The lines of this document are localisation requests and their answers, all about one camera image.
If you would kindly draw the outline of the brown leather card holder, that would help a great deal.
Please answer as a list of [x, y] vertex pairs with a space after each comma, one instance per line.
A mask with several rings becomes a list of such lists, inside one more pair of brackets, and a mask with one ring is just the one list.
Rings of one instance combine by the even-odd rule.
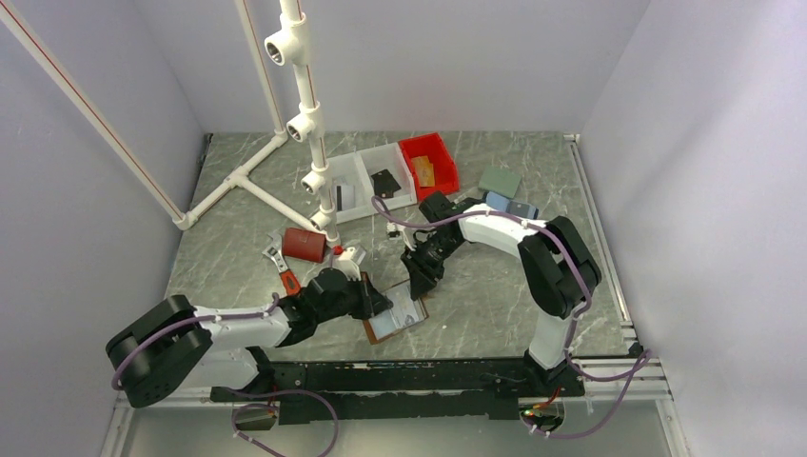
[[364, 330], [370, 345], [378, 345], [429, 317], [423, 300], [412, 300], [410, 292], [409, 281], [400, 282], [383, 292], [392, 306], [364, 321]]

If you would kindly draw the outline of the grey card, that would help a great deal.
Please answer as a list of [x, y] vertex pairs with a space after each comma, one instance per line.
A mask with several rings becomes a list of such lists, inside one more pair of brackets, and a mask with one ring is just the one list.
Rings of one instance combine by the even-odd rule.
[[401, 189], [401, 186], [394, 179], [392, 180], [374, 180], [373, 192], [374, 195], [382, 199], [392, 198], [395, 193]]

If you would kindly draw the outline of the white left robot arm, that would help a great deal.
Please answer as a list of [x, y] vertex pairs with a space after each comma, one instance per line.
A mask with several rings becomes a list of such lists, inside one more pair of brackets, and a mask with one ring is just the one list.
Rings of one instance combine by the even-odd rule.
[[350, 278], [336, 268], [252, 308], [195, 307], [185, 295], [171, 295], [107, 342], [111, 386], [135, 408], [190, 387], [238, 388], [259, 400], [272, 390], [274, 375], [254, 349], [294, 346], [331, 320], [366, 321], [393, 307], [365, 272]]

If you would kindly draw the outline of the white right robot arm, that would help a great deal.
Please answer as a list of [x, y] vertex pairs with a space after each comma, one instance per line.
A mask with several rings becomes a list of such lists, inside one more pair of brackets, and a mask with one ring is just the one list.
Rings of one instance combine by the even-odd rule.
[[575, 312], [590, 302], [602, 279], [600, 268], [574, 223], [562, 216], [548, 222], [496, 210], [480, 199], [450, 202], [436, 191], [419, 205], [426, 222], [415, 229], [426, 238], [406, 248], [401, 260], [409, 274], [410, 296], [419, 299], [444, 275], [444, 261], [463, 243], [495, 248], [520, 260], [526, 283], [539, 308], [527, 354], [534, 361], [524, 382], [546, 395], [561, 382], [560, 366], [569, 352]]

